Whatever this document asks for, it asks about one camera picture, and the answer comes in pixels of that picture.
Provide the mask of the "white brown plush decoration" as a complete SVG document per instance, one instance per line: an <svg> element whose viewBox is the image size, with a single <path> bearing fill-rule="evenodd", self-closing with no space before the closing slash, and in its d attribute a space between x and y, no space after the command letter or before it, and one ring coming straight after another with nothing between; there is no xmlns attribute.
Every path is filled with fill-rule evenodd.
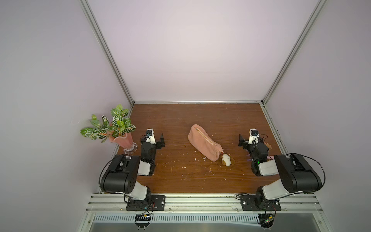
<svg viewBox="0 0 371 232"><path fill-rule="evenodd" d="M231 157L229 155L223 154L221 159L224 166L231 166Z"/></svg>

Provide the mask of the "pink corduroy pouch bag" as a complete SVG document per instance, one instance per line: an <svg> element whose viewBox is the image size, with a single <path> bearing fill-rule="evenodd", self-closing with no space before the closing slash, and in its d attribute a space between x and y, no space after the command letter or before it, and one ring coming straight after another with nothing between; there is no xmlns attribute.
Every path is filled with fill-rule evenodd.
<svg viewBox="0 0 371 232"><path fill-rule="evenodd" d="M220 144L213 141L207 132L198 124L192 125L188 134L189 142L209 160L215 162L224 153Z"/></svg>

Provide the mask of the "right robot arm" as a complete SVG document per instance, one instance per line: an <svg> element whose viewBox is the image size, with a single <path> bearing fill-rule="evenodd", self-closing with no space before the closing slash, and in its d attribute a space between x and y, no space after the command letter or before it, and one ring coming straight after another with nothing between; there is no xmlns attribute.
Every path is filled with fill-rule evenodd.
<svg viewBox="0 0 371 232"><path fill-rule="evenodd" d="M260 186L255 195L237 194L243 211L280 211L279 200L298 193L313 193L323 188L323 179L307 162L307 156L289 153L269 156L269 148L259 132L252 129L249 139L239 134L238 146L248 151L251 170L257 177L279 176L277 181Z"/></svg>

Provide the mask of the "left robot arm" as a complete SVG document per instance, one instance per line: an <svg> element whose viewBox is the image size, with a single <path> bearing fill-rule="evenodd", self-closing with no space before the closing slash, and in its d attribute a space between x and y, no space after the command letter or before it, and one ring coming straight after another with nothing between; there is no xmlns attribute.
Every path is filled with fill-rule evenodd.
<svg viewBox="0 0 371 232"><path fill-rule="evenodd" d="M147 130L141 139L140 156L121 154L112 158L100 174L99 188L105 193L127 196L129 207L152 206L154 203L150 188L140 184L137 177L151 177L154 174L156 152L163 147L163 134L160 135L159 141L156 141L153 130Z"/></svg>

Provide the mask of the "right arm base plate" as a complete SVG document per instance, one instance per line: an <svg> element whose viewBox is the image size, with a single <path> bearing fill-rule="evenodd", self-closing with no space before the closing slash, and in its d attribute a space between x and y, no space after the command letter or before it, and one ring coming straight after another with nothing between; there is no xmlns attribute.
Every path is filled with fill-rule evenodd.
<svg viewBox="0 0 371 232"><path fill-rule="evenodd" d="M264 197L242 194L236 196L240 201L243 211L281 211L278 200L270 201Z"/></svg>

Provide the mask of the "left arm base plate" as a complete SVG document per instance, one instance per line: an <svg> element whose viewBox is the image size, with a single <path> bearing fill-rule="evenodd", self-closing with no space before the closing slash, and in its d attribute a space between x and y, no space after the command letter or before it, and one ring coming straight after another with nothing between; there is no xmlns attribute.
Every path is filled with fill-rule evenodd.
<svg viewBox="0 0 371 232"><path fill-rule="evenodd" d="M146 197L144 200L128 199L127 211L164 211L166 203L165 195L154 195Z"/></svg>

